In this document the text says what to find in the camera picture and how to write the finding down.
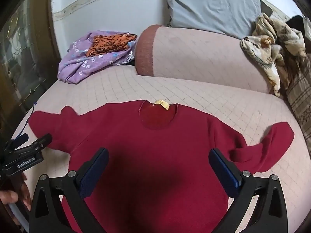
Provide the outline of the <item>person's left hand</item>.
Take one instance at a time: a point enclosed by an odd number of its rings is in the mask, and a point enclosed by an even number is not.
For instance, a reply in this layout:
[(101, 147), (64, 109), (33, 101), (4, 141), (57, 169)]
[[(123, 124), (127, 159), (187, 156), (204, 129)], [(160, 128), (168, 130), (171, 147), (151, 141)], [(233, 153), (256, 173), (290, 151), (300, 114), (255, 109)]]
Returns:
[[(21, 201), (24, 203), (24, 205), (27, 207), (27, 209), (31, 210), (32, 200), (30, 197), (30, 192), (28, 189), (27, 184), (25, 181), (27, 180), (27, 177), (24, 173), (22, 173), (23, 182), (20, 188), (21, 192)], [(16, 203), (18, 201), (18, 193), (12, 191), (12, 190), (1, 190), (1, 201), (4, 205), (7, 205), (9, 203)]]

